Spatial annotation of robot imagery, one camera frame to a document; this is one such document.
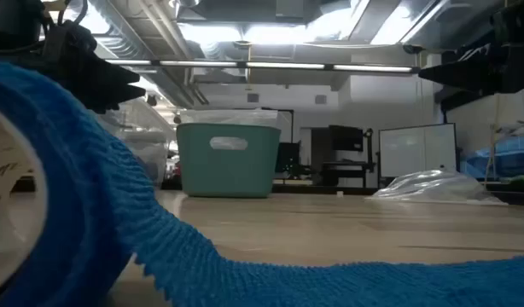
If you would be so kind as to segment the black computer case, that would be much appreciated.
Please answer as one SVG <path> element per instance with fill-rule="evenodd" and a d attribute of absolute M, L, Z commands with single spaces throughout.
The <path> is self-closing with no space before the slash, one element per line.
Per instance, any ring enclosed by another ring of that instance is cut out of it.
<path fill-rule="evenodd" d="M 300 143 L 280 142 L 277 151 L 276 173 L 291 172 L 300 163 Z"/>

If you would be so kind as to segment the clear plastic zip bag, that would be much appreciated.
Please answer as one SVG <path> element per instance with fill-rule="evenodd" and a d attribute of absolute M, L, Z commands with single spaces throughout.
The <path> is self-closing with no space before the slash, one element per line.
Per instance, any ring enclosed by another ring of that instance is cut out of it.
<path fill-rule="evenodd" d="M 506 206 L 475 178 L 457 171 L 419 171 L 396 177 L 368 200 L 476 206 Z"/>

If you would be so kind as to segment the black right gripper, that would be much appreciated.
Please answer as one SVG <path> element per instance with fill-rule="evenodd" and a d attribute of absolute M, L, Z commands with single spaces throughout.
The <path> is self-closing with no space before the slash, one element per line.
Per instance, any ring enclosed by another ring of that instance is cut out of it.
<path fill-rule="evenodd" d="M 442 54 L 443 65 L 423 68 L 418 76 L 483 94 L 524 90 L 524 0 L 501 8 L 492 15 L 491 22 L 496 43 L 448 50 Z M 480 63 L 454 63 L 460 61 Z M 497 71 L 487 63 L 497 63 Z"/>

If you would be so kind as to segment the black standing desk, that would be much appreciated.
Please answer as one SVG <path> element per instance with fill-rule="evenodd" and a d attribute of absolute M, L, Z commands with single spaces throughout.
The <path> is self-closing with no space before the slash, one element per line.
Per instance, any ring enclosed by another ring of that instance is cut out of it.
<path fill-rule="evenodd" d="M 373 141 L 374 131 L 368 128 L 364 131 L 364 151 L 356 153 L 367 153 L 366 160 L 353 160 L 349 158 L 337 158 L 334 161 L 323 162 L 320 175 L 323 186 L 336 187 L 340 178 L 360 178 L 362 188 L 367 188 L 367 174 L 373 173 L 376 163 L 373 160 Z M 341 150 L 331 150 L 336 154 Z"/>

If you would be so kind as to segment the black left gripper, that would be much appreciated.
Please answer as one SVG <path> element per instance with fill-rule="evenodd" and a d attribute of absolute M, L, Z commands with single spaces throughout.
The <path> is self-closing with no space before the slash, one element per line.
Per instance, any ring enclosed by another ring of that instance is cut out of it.
<path fill-rule="evenodd" d="M 99 114 L 119 110 L 120 103 L 144 96 L 144 88 L 130 85 L 138 82 L 140 76 L 99 58 L 96 46 L 89 30 L 66 21 L 48 32 L 39 72 L 73 92 L 86 108 Z"/>

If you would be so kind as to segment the long ceiling light strip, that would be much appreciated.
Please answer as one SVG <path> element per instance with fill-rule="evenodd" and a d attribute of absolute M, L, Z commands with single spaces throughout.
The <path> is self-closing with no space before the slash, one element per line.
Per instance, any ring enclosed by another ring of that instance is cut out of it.
<path fill-rule="evenodd" d="M 160 61 L 106 59 L 107 62 L 126 67 L 197 67 L 197 68 L 245 68 L 245 69 L 292 69 L 330 72 L 370 72 L 413 74 L 419 67 L 397 67 L 381 65 L 320 64 L 265 61 Z"/>

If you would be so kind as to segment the black computer monitor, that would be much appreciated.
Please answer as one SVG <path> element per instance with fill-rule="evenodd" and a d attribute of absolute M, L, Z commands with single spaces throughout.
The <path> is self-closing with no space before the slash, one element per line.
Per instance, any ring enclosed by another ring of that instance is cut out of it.
<path fill-rule="evenodd" d="M 333 150 L 364 151 L 364 131 L 355 127 L 330 125 L 331 144 Z"/>

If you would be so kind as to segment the clear plastic storage box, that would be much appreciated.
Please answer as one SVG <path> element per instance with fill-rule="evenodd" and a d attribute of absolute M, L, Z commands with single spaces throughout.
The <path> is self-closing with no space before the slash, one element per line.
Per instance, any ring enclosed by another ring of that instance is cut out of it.
<path fill-rule="evenodd" d="M 97 114 L 97 120 L 133 152 L 159 188 L 166 174 L 169 143 L 176 139 L 172 127 L 144 99 L 120 103 L 118 110 Z"/>

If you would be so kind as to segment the blue bandage roll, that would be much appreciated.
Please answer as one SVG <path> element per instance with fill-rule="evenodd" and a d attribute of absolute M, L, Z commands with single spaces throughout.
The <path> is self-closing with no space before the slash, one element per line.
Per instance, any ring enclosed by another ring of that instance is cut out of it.
<path fill-rule="evenodd" d="M 524 307 L 524 257 L 329 267 L 229 260 L 164 209 L 133 153 L 68 91 L 0 62 L 0 115 L 41 163 L 48 211 L 0 307 L 96 307 L 135 258 L 172 307 Z"/>

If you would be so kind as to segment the white whiteboard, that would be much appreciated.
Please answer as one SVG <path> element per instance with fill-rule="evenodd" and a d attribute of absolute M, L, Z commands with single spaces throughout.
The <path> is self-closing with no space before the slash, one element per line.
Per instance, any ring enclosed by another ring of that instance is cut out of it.
<path fill-rule="evenodd" d="M 419 171 L 457 171 L 454 124 L 379 131 L 379 175 L 395 178 Z"/>

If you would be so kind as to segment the green plastic bin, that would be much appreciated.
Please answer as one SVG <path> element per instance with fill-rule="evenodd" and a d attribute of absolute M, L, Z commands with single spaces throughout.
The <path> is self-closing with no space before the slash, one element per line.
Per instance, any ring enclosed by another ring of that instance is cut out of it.
<path fill-rule="evenodd" d="M 281 131 L 271 126 L 180 124 L 183 191 L 192 197 L 266 198 Z"/>

